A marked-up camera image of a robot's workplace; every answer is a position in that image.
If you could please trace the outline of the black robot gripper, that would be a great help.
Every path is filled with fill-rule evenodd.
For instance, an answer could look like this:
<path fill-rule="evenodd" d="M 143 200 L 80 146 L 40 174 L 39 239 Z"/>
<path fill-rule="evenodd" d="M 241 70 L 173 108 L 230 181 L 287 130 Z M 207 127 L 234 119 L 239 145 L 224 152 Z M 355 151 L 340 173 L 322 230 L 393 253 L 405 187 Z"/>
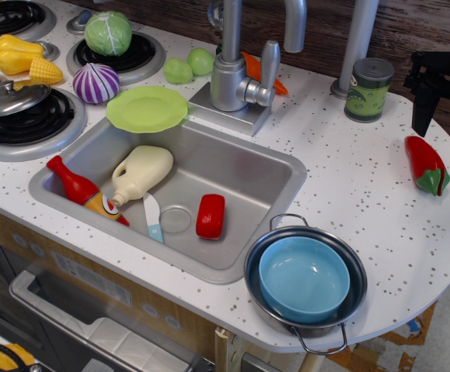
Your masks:
<path fill-rule="evenodd" d="M 450 100 L 450 51 L 415 51 L 404 87 L 415 94 L 412 129 L 425 137 L 440 96 Z"/>

